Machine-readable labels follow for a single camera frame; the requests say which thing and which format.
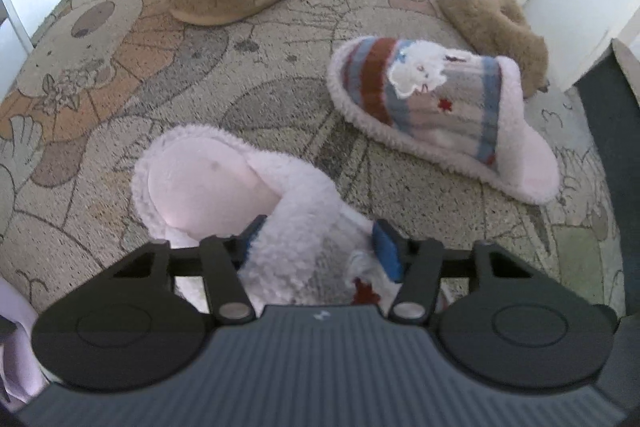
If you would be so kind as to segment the cartoon patterned door mat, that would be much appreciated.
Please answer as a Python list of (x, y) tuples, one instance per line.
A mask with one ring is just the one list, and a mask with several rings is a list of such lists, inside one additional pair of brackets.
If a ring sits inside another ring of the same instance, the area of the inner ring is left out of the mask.
[(227, 130), (279, 160), (307, 161), (338, 194), (402, 233), (451, 247), (493, 239), (564, 291), (623, 311), (620, 240), (576, 94), (524, 101), (558, 163), (541, 206), (519, 202), (357, 129), (326, 87), (349, 39), (462, 39), (437, 0), (283, 0), (241, 23), (201, 28), (163, 0), (65, 0), (1, 105), (1, 306), (46, 309), (166, 230), (131, 190), (153, 141), (187, 124)]

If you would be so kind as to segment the striped knit slipper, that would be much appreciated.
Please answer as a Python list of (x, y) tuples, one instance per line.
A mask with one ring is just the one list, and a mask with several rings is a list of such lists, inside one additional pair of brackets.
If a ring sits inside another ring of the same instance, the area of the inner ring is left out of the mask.
[(230, 239), (264, 217), (239, 269), (256, 311), (375, 303), (388, 312), (398, 294), (375, 256), (372, 221), (297, 157), (214, 127), (175, 127), (138, 159), (131, 193), (149, 236), (174, 248)]
[(333, 53), (326, 85), (348, 122), (394, 150), (526, 204), (559, 192), (558, 162), (525, 120), (521, 71), (509, 57), (365, 36)]

